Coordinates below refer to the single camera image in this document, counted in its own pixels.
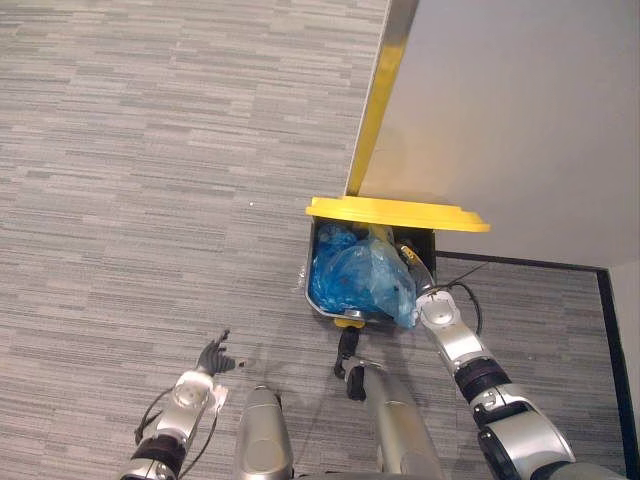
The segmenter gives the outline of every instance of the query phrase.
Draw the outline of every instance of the white wall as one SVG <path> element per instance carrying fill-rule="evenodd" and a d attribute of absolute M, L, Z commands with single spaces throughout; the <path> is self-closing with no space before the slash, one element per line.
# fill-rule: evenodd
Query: white wall
<path fill-rule="evenodd" d="M 629 388 L 636 413 L 636 432 L 640 435 L 640 262 L 629 262 L 609 269 L 622 349 L 627 363 Z"/>
<path fill-rule="evenodd" d="M 439 234 L 441 250 L 614 267 L 636 424 L 639 11 L 638 0 L 422 0 L 361 190 L 491 223 Z"/>

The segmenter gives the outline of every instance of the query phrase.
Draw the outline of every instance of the blue plastic bag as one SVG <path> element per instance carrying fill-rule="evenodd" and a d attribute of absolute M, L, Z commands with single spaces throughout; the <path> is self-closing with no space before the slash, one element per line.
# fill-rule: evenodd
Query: blue plastic bag
<path fill-rule="evenodd" d="M 384 312 L 398 325 L 415 325 L 415 283 L 393 247 L 388 227 L 370 225 L 369 234 L 356 235 L 338 224 L 318 229 L 311 269 L 313 301 L 329 313 L 347 309 Z"/>

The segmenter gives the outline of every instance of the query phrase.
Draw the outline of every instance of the yellow trash bin lid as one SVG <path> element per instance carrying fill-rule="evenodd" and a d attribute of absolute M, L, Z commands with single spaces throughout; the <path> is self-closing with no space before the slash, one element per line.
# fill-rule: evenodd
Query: yellow trash bin lid
<path fill-rule="evenodd" d="M 477 213 L 466 212 L 453 205 L 381 198 L 313 197 L 306 213 L 315 217 L 433 230 L 488 232 L 491 228 Z"/>

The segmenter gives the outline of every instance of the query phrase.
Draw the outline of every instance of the black cable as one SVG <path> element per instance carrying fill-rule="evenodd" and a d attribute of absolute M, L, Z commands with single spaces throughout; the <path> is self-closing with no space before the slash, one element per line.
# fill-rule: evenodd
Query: black cable
<path fill-rule="evenodd" d="M 459 277 L 454 278 L 453 280 L 451 280 L 449 283 L 446 283 L 444 285 L 435 285 L 434 287 L 430 288 L 428 290 L 427 293 L 430 294 L 434 294 L 436 292 L 438 292 L 439 290 L 447 290 L 450 291 L 451 288 L 453 287 L 462 287 L 464 288 L 467 293 L 469 294 L 469 299 L 471 300 L 471 302 L 473 303 L 473 306 L 476 310 L 476 335 L 480 336 L 480 334 L 482 333 L 482 328 L 484 327 L 484 319 L 482 317 L 482 308 L 480 307 L 480 302 L 478 301 L 478 297 L 476 297 L 475 293 L 473 293 L 473 290 L 471 290 L 471 287 L 469 287 L 469 285 L 467 285 L 464 282 L 461 282 L 460 280 L 463 279 L 464 277 L 471 275 L 473 272 L 475 272 L 476 270 L 481 269 L 482 267 L 488 265 L 489 262 L 484 262 L 480 265 L 478 265 L 477 267 L 472 268 L 471 270 L 469 270 L 467 273 L 460 275 Z"/>
<path fill-rule="evenodd" d="M 171 388 L 167 388 L 166 390 L 163 390 L 156 398 L 153 402 L 151 402 L 151 405 L 149 405 L 149 408 L 147 408 L 147 411 L 144 412 L 144 415 L 142 416 L 142 419 L 140 419 L 140 425 L 138 425 L 138 428 L 136 428 L 133 433 L 134 433 L 134 438 L 135 438 L 135 442 L 136 442 L 136 446 L 138 446 L 140 444 L 140 442 L 142 441 L 142 435 L 144 433 L 144 429 L 147 427 L 147 425 L 149 425 L 151 422 L 153 422 L 158 415 L 160 415 L 161 412 L 156 413 L 154 416 L 152 416 L 150 419 L 147 419 L 147 417 L 149 416 L 149 412 L 151 411 L 151 409 L 153 408 L 153 406 L 158 403 L 160 401 L 160 399 L 162 397 L 164 397 L 167 393 L 169 393 L 171 390 L 173 390 L 173 387 Z"/>
<path fill-rule="evenodd" d="M 200 453 L 198 453 L 198 455 L 196 456 L 196 458 L 193 459 L 193 462 L 191 462 L 189 464 L 189 466 L 187 468 L 185 468 L 182 473 L 180 473 L 180 475 L 178 476 L 178 480 L 181 480 L 182 478 L 184 478 L 184 476 L 189 473 L 189 470 L 191 470 L 194 465 L 196 464 L 196 462 L 198 460 L 200 460 L 200 457 L 204 454 L 205 450 L 207 449 L 207 447 L 209 446 L 209 442 L 211 441 L 211 437 L 213 437 L 213 432 L 216 429 L 216 425 L 218 424 L 218 412 L 216 412 L 216 416 L 213 419 L 213 423 L 211 424 L 211 430 L 209 430 L 209 436 L 207 437 L 207 441 L 204 442 L 204 445 L 202 446 L 202 448 L 200 449 Z"/>
<path fill-rule="evenodd" d="M 478 301 L 478 297 L 476 297 L 476 294 L 473 293 L 473 290 L 471 290 L 471 287 L 469 287 L 469 285 L 467 285 L 466 283 L 453 281 L 447 284 L 447 289 L 451 289 L 452 287 L 462 287 L 469 294 L 469 299 L 471 300 L 471 302 L 473 303 L 473 306 L 476 309 L 476 319 L 477 319 L 476 335 L 480 336 L 482 334 L 482 327 L 484 326 L 484 320 L 482 318 L 482 308 L 480 307 L 480 302 Z"/>

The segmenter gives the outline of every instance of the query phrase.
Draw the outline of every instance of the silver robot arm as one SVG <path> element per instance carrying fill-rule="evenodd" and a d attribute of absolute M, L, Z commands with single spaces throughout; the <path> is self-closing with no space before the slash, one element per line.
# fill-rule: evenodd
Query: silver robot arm
<path fill-rule="evenodd" d="M 399 249 L 410 271 L 420 272 L 422 281 L 416 302 L 419 321 L 426 327 L 445 367 L 471 407 L 480 429 L 478 443 L 494 477 L 499 480 L 623 479 L 602 467 L 575 463 L 565 437 L 524 389 L 511 382 L 482 340 L 462 321 L 449 292 L 433 288 L 433 279 L 425 275 L 426 267 L 416 265 L 419 259 L 412 258 L 407 247 Z"/>
<path fill-rule="evenodd" d="M 227 335 L 228 331 L 207 345 L 200 354 L 196 368 L 180 376 L 173 389 L 167 392 L 170 394 L 169 404 L 160 415 L 148 425 L 147 415 L 144 415 L 136 430 L 138 448 L 116 479 L 180 478 L 182 464 L 202 416 L 208 410 L 213 410 L 217 416 L 226 400 L 227 389 L 215 385 L 213 377 L 236 366 L 233 359 L 223 355 L 224 348 L 220 347 Z"/>

